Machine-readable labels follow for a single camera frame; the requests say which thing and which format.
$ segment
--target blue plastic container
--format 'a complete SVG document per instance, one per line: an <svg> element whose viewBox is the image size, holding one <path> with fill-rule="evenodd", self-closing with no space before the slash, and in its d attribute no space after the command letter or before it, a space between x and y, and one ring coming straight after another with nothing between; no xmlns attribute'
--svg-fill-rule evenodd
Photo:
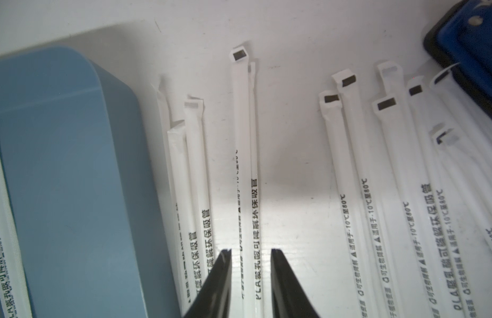
<svg viewBox="0 0 492 318"><path fill-rule="evenodd" d="M467 1L442 26L437 41L455 63L460 62L460 70L492 99L492 2L482 3ZM472 16L484 22L470 25Z"/></svg>
<svg viewBox="0 0 492 318"><path fill-rule="evenodd" d="M0 151L35 316L180 317L128 86L66 47L0 60Z"/></svg>

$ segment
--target light blue container lid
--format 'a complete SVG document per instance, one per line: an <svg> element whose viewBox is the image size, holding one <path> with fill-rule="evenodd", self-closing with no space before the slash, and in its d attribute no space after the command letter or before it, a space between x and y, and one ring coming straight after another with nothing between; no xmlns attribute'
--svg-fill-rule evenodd
<svg viewBox="0 0 492 318"><path fill-rule="evenodd" d="M34 316L180 317L128 86L66 47L0 60L0 151Z"/></svg>

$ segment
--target white surface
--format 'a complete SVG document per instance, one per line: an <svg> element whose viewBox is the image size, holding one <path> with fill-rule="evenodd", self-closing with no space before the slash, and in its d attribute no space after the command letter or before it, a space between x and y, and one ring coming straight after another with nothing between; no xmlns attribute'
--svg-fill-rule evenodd
<svg viewBox="0 0 492 318"><path fill-rule="evenodd" d="M172 121L183 119L186 94L203 98L204 134L217 249L233 248L230 317L240 317L238 229L233 107L228 54L248 41L257 64L259 178L262 179L264 288L270 289L270 249L281 248L322 317L356 317L352 271L332 173L318 93L333 87L331 75L350 68L358 75L368 112L377 173L389 190L387 227L407 317L427 312L415 258L389 170L385 144L370 102L381 97L374 65L395 60L406 74L439 69L422 48L424 33L455 0L397 1L130 1L0 0L0 55L65 39L128 84L137 94L148 135L162 207L170 197L156 95L162 88ZM455 197L455 188L449 189ZM463 259L482 317L492 317L492 254L465 214L458 212ZM271 317L265 293L266 317Z"/></svg>

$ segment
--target dark blue object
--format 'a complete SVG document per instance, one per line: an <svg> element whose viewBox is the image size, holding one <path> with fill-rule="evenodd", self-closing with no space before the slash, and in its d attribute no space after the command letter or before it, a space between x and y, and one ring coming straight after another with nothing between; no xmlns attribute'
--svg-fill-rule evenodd
<svg viewBox="0 0 492 318"><path fill-rule="evenodd" d="M492 117L492 0L455 5L424 39L443 66L454 63L454 78Z"/></svg>
<svg viewBox="0 0 492 318"><path fill-rule="evenodd" d="M0 60L0 150L37 317L180 317L129 87L70 48Z"/></svg>

